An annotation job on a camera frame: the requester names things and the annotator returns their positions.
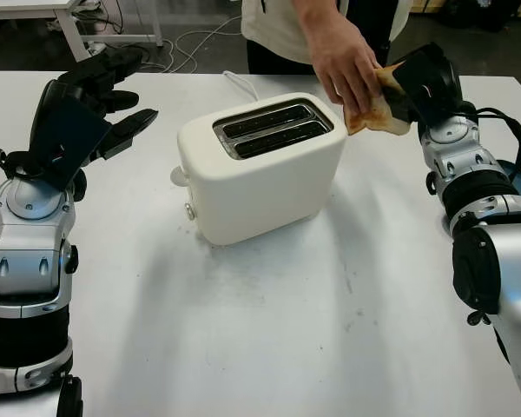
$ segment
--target floor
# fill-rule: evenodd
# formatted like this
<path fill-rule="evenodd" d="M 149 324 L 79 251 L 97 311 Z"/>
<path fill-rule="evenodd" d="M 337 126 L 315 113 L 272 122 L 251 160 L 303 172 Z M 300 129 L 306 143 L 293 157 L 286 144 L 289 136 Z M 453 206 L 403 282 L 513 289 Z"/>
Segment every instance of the floor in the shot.
<path fill-rule="evenodd" d="M 146 0 L 119 0 L 126 33 L 142 33 L 148 23 Z M 115 0 L 104 0 L 111 20 L 119 22 Z M 228 0 L 159 0 L 159 15 L 163 34 L 174 41 L 191 30 L 212 30 L 230 17 L 240 15 L 239 2 Z M 239 21 L 223 28 L 225 32 L 239 32 Z M 188 34 L 178 45 L 187 52 L 193 50 L 206 34 Z M 391 60 L 414 48 L 434 41 L 457 64 L 462 75 L 515 76 L 521 82 L 521 20 L 512 21 L 500 33 L 479 29 L 455 30 L 435 22 L 431 17 L 412 16 L 405 30 L 394 42 Z M 149 61 L 168 64 L 169 45 L 163 49 L 142 44 L 148 49 Z M 185 56 L 175 51 L 177 68 Z M 241 36 L 216 35 L 208 39 L 196 53 L 200 73 L 219 73 L 232 70 L 247 73 L 245 41 Z M 18 21 L 17 29 L 4 23 L 0 27 L 0 70 L 69 70 L 75 64 L 62 33 L 48 32 L 43 20 Z M 194 68 L 187 62 L 179 69 L 189 72 Z M 157 71 L 160 67 L 145 67 Z"/>

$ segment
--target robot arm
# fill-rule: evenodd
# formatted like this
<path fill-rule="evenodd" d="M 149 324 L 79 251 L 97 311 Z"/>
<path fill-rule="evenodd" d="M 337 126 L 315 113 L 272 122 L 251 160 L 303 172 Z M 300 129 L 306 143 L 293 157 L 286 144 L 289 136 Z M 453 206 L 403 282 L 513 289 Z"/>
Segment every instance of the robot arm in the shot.
<path fill-rule="evenodd" d="M 138 95 L 113 91 L 139 67 L 138 53 L 100 55 L 51 81 L 36 111 L 26 152 L 0 167 L 0 395 L 61 385 L 58 415 L 82 412 L 81 382 L 68 375 L 71 277 L 78 264 L 69 243 L 75 202 L 86 189 L 81 170 L 131 146 L 157 112 L 141 110 L 116 125 L 103 118 Z"/>
<path fill-rule="evenodd" d="M 521 195 L 511 184 L 521 169 L 521 126 L 495 109 L 476 111 L 464 102 L 456 72 L 438 46 L 427 45 L 403 61 L 393 74 L 406 93 L 403 113 L 419 121 L 431 170 L 427 188 L 450 222 L 453 286 L 475 310 L 469 324 L 493 325 L 521 391 Z M 511 176 L 480 144 L 484 112 L 505 120 L 519 140 Z"/>

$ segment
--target human hand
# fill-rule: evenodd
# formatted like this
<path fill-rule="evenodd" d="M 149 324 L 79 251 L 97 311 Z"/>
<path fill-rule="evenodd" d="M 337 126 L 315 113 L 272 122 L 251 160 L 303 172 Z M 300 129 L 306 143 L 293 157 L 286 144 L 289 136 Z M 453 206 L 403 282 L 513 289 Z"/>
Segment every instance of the human hand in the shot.
<path fill-rule="evenodd" d="M 371 109 L 371 96 L 379 96 L 375 68 L 381 68 L 359 29 L 338 11 L 306 28 L 314 71 L 333 103 L 354 114 Z"/>

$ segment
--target person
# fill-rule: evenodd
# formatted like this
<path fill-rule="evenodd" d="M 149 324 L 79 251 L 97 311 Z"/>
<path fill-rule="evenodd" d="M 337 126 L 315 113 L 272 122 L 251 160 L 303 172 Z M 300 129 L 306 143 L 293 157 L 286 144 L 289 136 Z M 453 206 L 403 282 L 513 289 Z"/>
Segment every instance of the person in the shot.
<path fill-rule="evenodd" d="M 375 68 L 406 25 L 412 0 L 243 0 L 251 74 L 315 73 L 354 114 L 380 94 Z"/>

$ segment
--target slice of bread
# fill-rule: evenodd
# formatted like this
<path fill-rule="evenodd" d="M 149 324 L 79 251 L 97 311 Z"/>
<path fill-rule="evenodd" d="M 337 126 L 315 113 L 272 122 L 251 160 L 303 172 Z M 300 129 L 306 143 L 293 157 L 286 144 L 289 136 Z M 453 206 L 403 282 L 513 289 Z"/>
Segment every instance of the slice of bread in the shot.
<path fill-rule="evenodd" d="M 383 88 L 392 89 L 397 93 L 397 100 L 403 99 L 406 93 L 393 77 L 393 71 L 402 63 L 385 67 L 383 69 L 376 69 L 376 77 L 379 79 L 380 85 Z M 405 135 L 409 132 L 411 124 L 400 119 L 396 119 L 392 115 L 392 109 L 386 101 L 385 95 L 380 97 L 373 97 L 371 99 L 371 111 L 363 115 L 354 115 L 349 109 L 344 106 L 344 119 L 346 121 L 347 133 L 354 135 L 364 128 L 370 130 L 384 130 L 393 133 L 394 135 Z"/>

